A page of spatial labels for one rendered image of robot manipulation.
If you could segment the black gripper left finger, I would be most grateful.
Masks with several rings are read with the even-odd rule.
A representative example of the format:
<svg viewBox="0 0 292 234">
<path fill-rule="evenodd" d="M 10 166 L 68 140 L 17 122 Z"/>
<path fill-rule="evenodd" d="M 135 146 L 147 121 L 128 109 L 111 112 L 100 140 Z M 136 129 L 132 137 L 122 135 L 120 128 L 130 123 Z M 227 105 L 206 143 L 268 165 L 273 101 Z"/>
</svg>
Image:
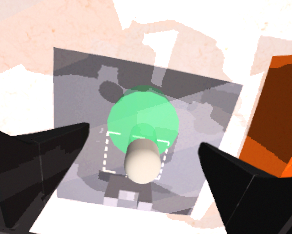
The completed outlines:
<svg viewBox="0 0 292 234">
<path fill-rule="evenodd" d="M 89 134 L 86 122 L 15 136 L 0 131 L 0 226 L 31 230 Z"/>
</svg>

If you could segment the green glass bottle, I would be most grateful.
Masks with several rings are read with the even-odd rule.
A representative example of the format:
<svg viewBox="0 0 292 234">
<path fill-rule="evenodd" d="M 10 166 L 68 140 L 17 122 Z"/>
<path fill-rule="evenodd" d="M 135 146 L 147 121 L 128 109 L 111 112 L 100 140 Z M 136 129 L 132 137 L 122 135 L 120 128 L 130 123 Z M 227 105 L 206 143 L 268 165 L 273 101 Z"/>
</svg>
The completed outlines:
<svg viewBox="0 0 292 234">
<path fill-rule="evenodd" d="M 157 88 L 137 85 L 113 105 L 107 119 L 108 134 L 125 153 L 124 169 L 134 182 L 145 184 L 160 172 L 160 154 L 178 135 L 174 106 Z"/>
</svg>

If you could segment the grey flat mat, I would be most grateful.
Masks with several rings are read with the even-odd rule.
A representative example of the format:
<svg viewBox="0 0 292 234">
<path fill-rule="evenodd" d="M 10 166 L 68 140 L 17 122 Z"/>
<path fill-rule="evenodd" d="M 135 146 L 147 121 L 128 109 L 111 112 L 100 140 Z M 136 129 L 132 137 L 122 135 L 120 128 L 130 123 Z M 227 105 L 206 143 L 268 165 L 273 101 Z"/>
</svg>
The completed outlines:
<svg viewBox="0 0 292 234">
<path fill-rule="evenodd" d="M 128 177 L 125 153 L 108 134 L 111 108 L 130 88 L 159 89 L 174 106 L 178 135 L 160 154 L 152 184 L 152 212 L 191 215 L 206 182 L 201 142 L 220 147 L 243 84 L 53 47 L 54 129 L 90 123 L 89 137 L 57 188 L 57 198 L 103 205 L 110 176 Z"/>
</svg>

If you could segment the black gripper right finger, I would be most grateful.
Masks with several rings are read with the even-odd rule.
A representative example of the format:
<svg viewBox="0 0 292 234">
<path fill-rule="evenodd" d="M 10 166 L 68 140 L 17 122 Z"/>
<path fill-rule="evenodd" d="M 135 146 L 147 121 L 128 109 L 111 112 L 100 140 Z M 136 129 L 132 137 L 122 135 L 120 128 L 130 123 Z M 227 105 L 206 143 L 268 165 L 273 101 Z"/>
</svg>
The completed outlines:
<svg viewBox="0 0 292 234">
<path fill-rule="evenodd" d="M 270 175 L 205 142 L 197 154 L 227 234 L 289 231 L 292 176 Z"/>
</svg>

